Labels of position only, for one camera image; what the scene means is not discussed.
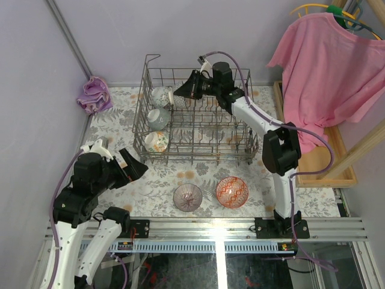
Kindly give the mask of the black patterned bowl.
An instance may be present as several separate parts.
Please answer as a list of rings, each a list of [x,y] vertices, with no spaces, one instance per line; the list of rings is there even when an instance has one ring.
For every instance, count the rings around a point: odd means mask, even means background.
[[[170,105],[173,106],[174,108],[178,108],[178,109],[187,108],[187,99],[182,96],[178,96],[174,94],[177,89],[182,87],[182,85],[183,85],[183,82],[179,82],[174,86],[169,87],[168,89],[168,97],[169,97]]]

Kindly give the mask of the yellow floral bowl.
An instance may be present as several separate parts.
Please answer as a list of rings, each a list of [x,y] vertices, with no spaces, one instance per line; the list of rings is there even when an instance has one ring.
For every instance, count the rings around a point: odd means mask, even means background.
[[[162,153],[168,148],[169,137],[164,131],[154,131],[146,135],[144,147],[148,152]]]

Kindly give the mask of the grey dotted bowl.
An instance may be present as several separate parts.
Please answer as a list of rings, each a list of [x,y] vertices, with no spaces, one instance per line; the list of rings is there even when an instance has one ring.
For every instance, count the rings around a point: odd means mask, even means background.
[[[148,125],[152,131],[163,130],[169,123],[170,119],[170,112],[163,108],[152,109],[147,114]]]

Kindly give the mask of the red diamond patterned bowl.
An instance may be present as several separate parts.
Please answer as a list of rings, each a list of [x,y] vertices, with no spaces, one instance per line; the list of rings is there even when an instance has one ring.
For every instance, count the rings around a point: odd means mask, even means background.
[[[248,200],[248,187],[241,178],[228,176],[217,184],[216,197],[219,203],[226,208],[240,208]]]

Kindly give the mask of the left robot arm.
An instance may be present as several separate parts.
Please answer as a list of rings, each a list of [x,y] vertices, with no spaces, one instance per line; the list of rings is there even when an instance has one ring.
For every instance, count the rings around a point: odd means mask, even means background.
[[[83,253],[79,253],[99,196],[139,180],[148,166],[126,149],[120,150],[126,166],[121,167],[105,148],[86,146],[70,161],[70,182],[57,185],[51,200],[52,247],[41,288],[85,288],[93,283],[96,270],[109,247],[118,237],[134,238],[137,230],[130,213],[109,207],[102,213],[97,234]]]

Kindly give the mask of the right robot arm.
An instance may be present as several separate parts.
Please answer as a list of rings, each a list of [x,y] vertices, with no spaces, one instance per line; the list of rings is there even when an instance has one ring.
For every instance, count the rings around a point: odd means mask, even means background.
[[[173,94],[193,100],[214,96],[223,110],[263,137],[262,162],[273,175],[276,194],[274,230],[284,238],[294,233],[296,223],[301,221],[295,199],[294,177],[301,158],[295,125],[284,124],[257,107],[248,95],[247,84],[235,85],[232,70],[226,62],[215,63],[211,73],[193,70]]]

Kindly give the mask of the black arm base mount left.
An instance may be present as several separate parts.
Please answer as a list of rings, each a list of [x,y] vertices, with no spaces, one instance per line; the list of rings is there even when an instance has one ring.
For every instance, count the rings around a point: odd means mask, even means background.
[[[147,239],[150,232],[150,220],[136,219],[131,220],[129,227],[129,237],[132,240]]]

